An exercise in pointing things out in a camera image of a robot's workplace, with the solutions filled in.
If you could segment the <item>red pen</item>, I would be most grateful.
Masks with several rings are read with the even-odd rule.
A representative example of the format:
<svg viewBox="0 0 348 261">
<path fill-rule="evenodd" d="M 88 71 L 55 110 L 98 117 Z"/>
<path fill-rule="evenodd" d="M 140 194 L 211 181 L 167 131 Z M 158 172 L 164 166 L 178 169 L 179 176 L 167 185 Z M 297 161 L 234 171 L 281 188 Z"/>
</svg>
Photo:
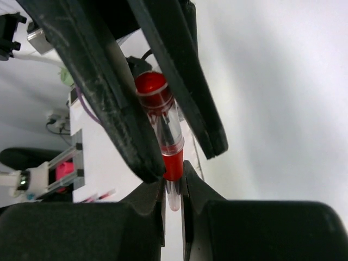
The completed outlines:
<svg viewBox="0 0 348 261">
<path fill-rule="evenodd" d="M 147 71 L 135 79 L 136 95 L 154 129 L 166 172 L 170 209 L 181 207 L 180 179 L 183 175 L 184 137 L 174 96 L 162 73 Z"/>
</svg>

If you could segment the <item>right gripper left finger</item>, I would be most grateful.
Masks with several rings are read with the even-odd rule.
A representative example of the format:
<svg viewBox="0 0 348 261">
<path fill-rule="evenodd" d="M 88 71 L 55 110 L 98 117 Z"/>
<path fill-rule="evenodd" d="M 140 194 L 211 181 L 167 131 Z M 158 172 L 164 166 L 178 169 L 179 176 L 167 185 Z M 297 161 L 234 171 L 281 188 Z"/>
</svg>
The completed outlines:
<svg viewBox="0 0 348 261">
<path fill-rule="evenodd" d="M 159 260 L 164 183 L 119 202 L 20 203 L 1 212 L 1 260 Z"/>
</svg>

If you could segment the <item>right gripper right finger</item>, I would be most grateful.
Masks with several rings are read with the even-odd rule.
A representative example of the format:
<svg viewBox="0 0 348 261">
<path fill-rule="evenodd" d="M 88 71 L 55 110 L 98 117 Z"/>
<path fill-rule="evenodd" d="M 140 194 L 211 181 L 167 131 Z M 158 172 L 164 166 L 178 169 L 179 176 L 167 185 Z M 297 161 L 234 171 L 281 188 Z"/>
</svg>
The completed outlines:
<svg viewBox="0 0 348 261">
<path fill-rule="evenodd" d="M 185 260 L 347 260 L 347 231 L 316 201 L 227 200 L 183 164 Z"/>
</svg>

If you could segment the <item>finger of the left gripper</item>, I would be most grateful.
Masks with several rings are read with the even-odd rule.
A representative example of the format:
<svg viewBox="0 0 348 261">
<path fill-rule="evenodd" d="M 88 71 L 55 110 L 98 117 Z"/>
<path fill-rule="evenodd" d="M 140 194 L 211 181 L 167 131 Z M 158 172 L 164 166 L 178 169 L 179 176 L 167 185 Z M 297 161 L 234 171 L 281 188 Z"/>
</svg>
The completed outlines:
<svg viewBox="0 0 348 261">
<path fill-rule="evenodd" d="M 194 3 L 128 4 L 206 158 L 223 154 L 228 141 L 198 57 Z"/>
<path fill-rule="evenodd" d="M 129 27 L 124 1 L 20 1 L 44 30 L 128 167 L 144 182 L 165 165 L 154 131 L 135 94 L 117 38 Z"/>
</svg>

